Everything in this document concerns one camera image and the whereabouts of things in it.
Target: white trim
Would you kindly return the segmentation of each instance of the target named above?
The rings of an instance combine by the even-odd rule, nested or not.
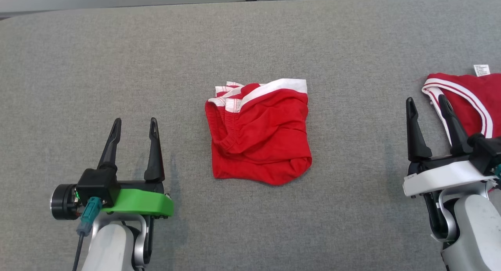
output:
[[[239,87],[243,87],[243,84],[240,84],[240,83],[236,83],[236,82],[233,82],[233,81],[227,81],[226,82],[226,86],[239,86]]]
[[[272,93],[273,91],[277,91],[278,89],[292,89],[299,93],[308,93],[308,88],[306,87],[306,80],[298,80],[298,79],[279,79],[272,81],[267,84],[263,84],[258,88],[251,91],[247,96],[243,97],[241,104],[238,106],[237,112],[240,112],[240,109],[248,103],[250,100],[253,100],[257,97],[263,96],[268,93]]]
[[[219,98],[218,98],[218,97],[216,97],[216,98],[210,98],[210,99],[208,100],[208,102],[213,103],[213,104],[214,104],[214,105],[216,105],[217,107],[224,107],[224,103],[223,103],[221,100],[219,100]]]
[[[485,135],[486,138],[492,138],[492,131],[494,128],[492,117],[490,116],[489,112],[484,107],[482,102],[477,98],[477,96],[471,93],[471,91],[454,82],[436,78],[426,80],[423,89],[429,89],[430,87],[443,88],[458,94],[462,98],[465,98],[471,104],[471,106],[476,109],[476,111],[482,118],[482,134]]]
[[[233,85],[235,82],[227,82],[227,84]],[[259,84],[259,87],[249,92],[243,99],[233,99],[229,98],[234,95],[238,95],[241,93],[243,85],[240,84],[240,87],[231,88],[228,86],[216,86],[216,93],[218,91],[224,92],[226,89],[230,89],[223,96],[219,96],[216,98],[210,98],[208,102],[215,104],[217,107],[224,107],[225,111],[229,113],[239,113],[242,106],[253,100],[257,97],[263,96],[267,93],[271,93],[273,91],[277,91],[279,89],[291,89],[295,90],[299,93],[308,93],[308,89],[306,87],[306,80],[297,80],[297,79],[279,79],[272,81],[267,84]]]
[[[216,86],[215,89],[216,89],[216,97],[217,97],[218,93],[231,91],[231,90],[235,89],[235,87]]]
[[[421,91],[430,97],[431,104],[435,108],[438,118],[440,118],[440,121],[442,121],[445,132],[447,133],[447,139],[449,139],[449,144],[452,146],[451,135],[449,134],[449,127],[447,127],[447,122],[443,118],[442,112],[440,111],[440,105],[438,104],[438,96],[443,95],[443,92],[438,87],[430,87],[430,88],[423,87]]]

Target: gray fabric surface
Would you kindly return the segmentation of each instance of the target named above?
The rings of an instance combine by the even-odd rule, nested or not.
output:
[[[404,101],[446,153],[424,78],[501,71],[499,16],[501,0],[306,0],[1,21],[0,269],[69,270],[77,221],[52,219],[52,191],[97,164],[116,117],[119,178],[141,179],[155,116],[176,207],[149,271],[445,270],[424,201],[402,191]],[[311,169],[281,187],[215,180],[205,100],[281,77],[308,82]]]

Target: clothing tag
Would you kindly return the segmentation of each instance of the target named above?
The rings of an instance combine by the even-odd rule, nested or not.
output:
[[[473,65],[475,69],[476,76],[481,77],[482,75],[490,75],[489,65]]]

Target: green mount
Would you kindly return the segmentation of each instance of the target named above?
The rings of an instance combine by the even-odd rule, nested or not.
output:
[[[139,189],[121,189],[114,207],[103,208],[103,212],[122,212],[152,216],[172,216],[174,202],[161,193]]]

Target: red garment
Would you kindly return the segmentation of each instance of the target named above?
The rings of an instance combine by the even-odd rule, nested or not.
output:
[[[440,94],[447,97],[468,136],[478,132],[486,138],[501,136],[501,74],[481,77],[431,74],[422,91],[430,97],[447,136],[449,129],[438,105]]]
[[[303,174],[312,164],[307,104],[306,80],[216,87],[205,104],[214,177],[283,185]]]

